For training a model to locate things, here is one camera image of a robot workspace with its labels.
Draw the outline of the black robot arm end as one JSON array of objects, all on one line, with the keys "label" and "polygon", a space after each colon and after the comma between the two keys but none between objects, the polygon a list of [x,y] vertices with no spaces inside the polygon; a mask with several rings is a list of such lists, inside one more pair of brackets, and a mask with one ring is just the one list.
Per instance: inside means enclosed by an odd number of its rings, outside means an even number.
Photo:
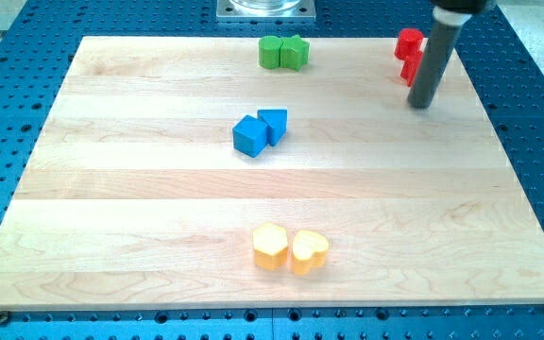
[{"label": "black robot arm end", "polygon": [[431,0],[431,3],[452,12],[479,15],[496,7],[497,0]]}]

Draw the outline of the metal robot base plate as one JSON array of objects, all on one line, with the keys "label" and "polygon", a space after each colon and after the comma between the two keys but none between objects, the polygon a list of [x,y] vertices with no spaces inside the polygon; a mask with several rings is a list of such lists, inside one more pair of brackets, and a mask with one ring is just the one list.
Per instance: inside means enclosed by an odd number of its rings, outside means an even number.
[{"label": "metal robot base plate", "polygon": [[315,0],[217,0],[215,13],[222,22],[316,18]]}]

